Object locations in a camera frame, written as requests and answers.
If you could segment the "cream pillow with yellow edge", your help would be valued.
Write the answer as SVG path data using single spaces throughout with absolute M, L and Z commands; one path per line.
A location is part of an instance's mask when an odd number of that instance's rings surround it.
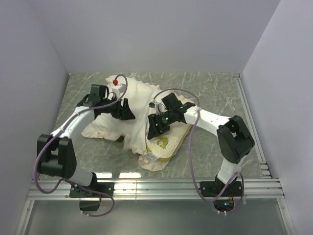
M 145 157 L 149 162 L 160 160 L 168 162 L 176 154 L 183 140 L 188 134 L 191 125 L 184 123 L 174 123 L 170 125 L 170 130 L 159 137 L 151 140 L 146 139 Z

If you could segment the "white pillowcase with peach ruffles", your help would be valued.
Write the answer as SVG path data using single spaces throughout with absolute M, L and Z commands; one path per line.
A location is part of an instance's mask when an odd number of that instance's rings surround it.
M 106 78 L 110 98 L 124 94 L 121 108 L 113 113 L 101 113 L 83 131 L 85 138 L 115 141 L 123 137 L 124 149 L 138 154 L 138 165 L 148 171 L 163 170 L 180 148 L 191 126 L 183 122 L 171 124 L 170 130 L 160 136 L 148 139 L 148 115 L 155 110 L 149 103 L 170 94 L 163 92 L 158 85 L 111 75 Z

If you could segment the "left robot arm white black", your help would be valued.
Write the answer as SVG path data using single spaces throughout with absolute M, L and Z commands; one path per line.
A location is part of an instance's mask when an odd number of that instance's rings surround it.
M 55 131 L 42 134 L 37 140 L 37 159 L 33 179 L 42 193 L 52 193 L 40 187 L 39 175 L 57 176 L 68 181 L 87 197 L 100 194 L 100 184 L 94 172 L 81 168 L 75 156 L 73 144 L 82 131 L 100 114 L 111 114 L 115 119 L 134 120 L 128 100 L 125 98 L 127 84 L 113 82 L 113 88 L 105 85 L 92 85 L 90 93 L 78 102 L 73 114 Z

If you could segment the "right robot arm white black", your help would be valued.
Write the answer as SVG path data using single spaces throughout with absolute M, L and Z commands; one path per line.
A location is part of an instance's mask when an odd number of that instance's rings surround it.
M 231 177 L 240 171 L 242 159 L 255 146 L 243 119 L 238 115 L 219 116 L 189 101 L 182 103 L 174 93 L 162 98 L 161 102 L 151 101 L 149 107 L 155 109 L 155 112 L 148 115 L 148 140 L 167 133 L 170 125 L 175 122 L 200 127 L 217 137 L 224 159 L 217 174 L 219 181 L 215 184 L 215 189 L 219 195 L 228 195 L 233 189 Z

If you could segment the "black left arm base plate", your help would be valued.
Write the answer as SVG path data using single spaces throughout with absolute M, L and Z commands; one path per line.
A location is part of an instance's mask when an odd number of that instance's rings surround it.
M 72 185 L 69 198 L 79 199 L 79 208 L 83 212 L 96 212 L 102 199 L 113 196 L 114 183 L 102 182 L 93 186 Z

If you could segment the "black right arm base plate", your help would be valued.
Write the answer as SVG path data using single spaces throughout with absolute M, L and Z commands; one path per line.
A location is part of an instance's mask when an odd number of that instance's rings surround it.
M 220 180 L 201 181 L 200 192 L 204 198 L 215 198 L 223 190 L 225 184 Z M 217 213 L 227 215 L 234 212 L 244 201 L 245 185 L 242 182 L 234 180 L 223 191 L 221 196 L 213 201 L 214 209 Z

